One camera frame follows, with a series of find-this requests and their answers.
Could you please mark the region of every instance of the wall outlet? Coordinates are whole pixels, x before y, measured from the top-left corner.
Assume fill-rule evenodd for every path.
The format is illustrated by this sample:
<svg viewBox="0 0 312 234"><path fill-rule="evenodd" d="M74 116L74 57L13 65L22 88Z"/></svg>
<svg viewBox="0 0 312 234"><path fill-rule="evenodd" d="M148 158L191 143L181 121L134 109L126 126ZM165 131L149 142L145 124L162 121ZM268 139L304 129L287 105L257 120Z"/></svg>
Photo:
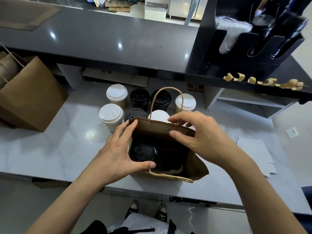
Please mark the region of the wall outlet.
<svg viewBox="0 0 312 234"><path fill-rule="evenodd" d="M294 138L299 135L295 127L286 130L286 133L289 138Z"/></svg>

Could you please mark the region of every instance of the hand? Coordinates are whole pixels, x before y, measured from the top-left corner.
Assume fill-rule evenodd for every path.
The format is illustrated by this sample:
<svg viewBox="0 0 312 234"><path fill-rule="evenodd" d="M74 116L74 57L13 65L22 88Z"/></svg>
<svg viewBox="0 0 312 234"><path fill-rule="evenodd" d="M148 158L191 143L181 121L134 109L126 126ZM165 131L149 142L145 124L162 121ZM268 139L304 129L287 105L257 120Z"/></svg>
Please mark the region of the hand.
<svg viewBox="0 0 312 234"><path fill-rule="evenodd" d="M200 112L180 112L168 118L169 122L195 126L195 137L172 130L170 136L185 145L205 160L224 167L247 156L235 142L221 129L217 122Z"/></svg>
<svg viewBox="0 0 312 234"><path fill-rule="evenodd" d="M134 162L130 159L128 143L138 120L130 126L128 124L129 121L126 121L116 128L115 133L108 137L104 147L80 175L86 183L90 182L98 190L131 173L156 167L156 163L152 161Z"/></svg>

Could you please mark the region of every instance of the paper coffee cup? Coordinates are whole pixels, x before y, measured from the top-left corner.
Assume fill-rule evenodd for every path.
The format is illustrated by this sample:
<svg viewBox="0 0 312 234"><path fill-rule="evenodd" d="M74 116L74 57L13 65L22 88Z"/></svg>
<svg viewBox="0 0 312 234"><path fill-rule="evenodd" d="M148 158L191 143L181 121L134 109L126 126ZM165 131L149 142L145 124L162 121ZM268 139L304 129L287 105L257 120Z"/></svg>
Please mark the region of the paper coffee cup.
<svg viewBox="0 0 312 234"><path fill-rule="evenodd" d="M114 133L117 126L122 124L123 110L116 104L106 104L99 111L99 119L110 132Z"/></svg>
<svg viewBox="0 0 312 234"><path fill-rule="evenodd" d="M126 108L128 91L125 86L121 84L109 86L106 91L106 96L112 104L116 104L122 109Z"/></svg>
<svg viewBox="0 0 312 234"><path fill-rule="evenodd" d="M190 94L183 94L183 98L184 98L184 102L183 102L182 111L192 111L196 107L195 98ZM176 98L175 103L176 103L175 114L177 114L181 111L182 95L179 95Z"/></svg>
<svg viewBox="0 0 312 234"><path fill-rule="evenodd" d="M169 114L163 110L156 110L156 111L153 111L152 113L152 120L155 120L155 121L168 122L168 118L170 118Z"/></svg>

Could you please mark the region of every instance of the shoe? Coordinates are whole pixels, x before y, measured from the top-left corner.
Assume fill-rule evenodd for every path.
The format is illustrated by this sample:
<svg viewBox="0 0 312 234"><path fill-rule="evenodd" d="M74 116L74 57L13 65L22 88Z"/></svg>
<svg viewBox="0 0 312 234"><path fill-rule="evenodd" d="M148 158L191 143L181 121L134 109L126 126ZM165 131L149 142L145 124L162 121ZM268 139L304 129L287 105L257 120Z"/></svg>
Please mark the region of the shoe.
<svg viewBox="0 0 312 234"><path fill-rule="evenodd" d="M155 218L157 220L167 222L167 209L165 206L161 206L158 212L156 213Z"/></svg>
<svg viewBox="0 0 312 234"><path fill-rule="evenodd" d="M126 217L124 219L126 219L131 213L138 213L138 203L137 202L133 202L126 214Z"/></svg>

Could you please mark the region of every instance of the white cup lid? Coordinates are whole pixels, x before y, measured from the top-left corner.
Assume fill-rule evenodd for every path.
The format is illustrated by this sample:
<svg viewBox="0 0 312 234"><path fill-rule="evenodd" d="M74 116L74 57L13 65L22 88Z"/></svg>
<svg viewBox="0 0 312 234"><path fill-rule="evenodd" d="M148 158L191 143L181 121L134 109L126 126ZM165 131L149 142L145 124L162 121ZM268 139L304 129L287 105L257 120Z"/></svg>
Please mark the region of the white cup lid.
<svg viewBox="0 0 312 234"><path fill-rule="evenodd" d="M170 118L169 114L163 110L155 110L152 112L152 120L168 122L168 118Z"/></svg>
<svg viewBox="0 0 312 234"><path fill-rule="evenodd" d="M99 111L99 119L106 124L113 124L123 116L123 110L116 104L106 104Z"/></svg>
<svg viewBox="0 0 312 234"><path fill-rule="evenodd" d="M196 107L196 100L190 94L183 94L184 102L182 110L192 111ZM180 94L175 100L176 106L181 109L182 95Z"/></svg>
<svg viewBox="0 0 312 234"><path fill-rule="evenodd" d="M128 96L128 91L125 86L121 84L114 84L108 87L106 96L113 102L119 102Z"/></svg>

